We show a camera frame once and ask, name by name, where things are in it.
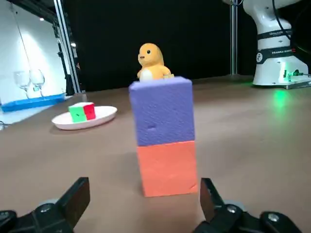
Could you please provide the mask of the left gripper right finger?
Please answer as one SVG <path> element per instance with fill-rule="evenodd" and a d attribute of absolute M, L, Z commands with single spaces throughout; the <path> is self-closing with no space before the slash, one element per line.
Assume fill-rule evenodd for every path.
<path fill-rule="evenodd" d="M 264 211 L 259 217 L 250 215 L 234 203 L 225 203 L 210 178 L 200 183 L 200 204 L 205 217 L 195 233 L 300 233 L 286 215 Z"/>

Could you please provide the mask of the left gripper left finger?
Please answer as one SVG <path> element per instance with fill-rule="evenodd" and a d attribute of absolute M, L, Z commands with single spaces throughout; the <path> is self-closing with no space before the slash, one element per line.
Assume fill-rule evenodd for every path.
<path fill-rule="evenodd" d="M 13 210 L 1 210 L 0 231 L 72 233 L 89 203 L 89 178 L 80 177 L 55 203 L 44 203 L 23 216 Z"/>

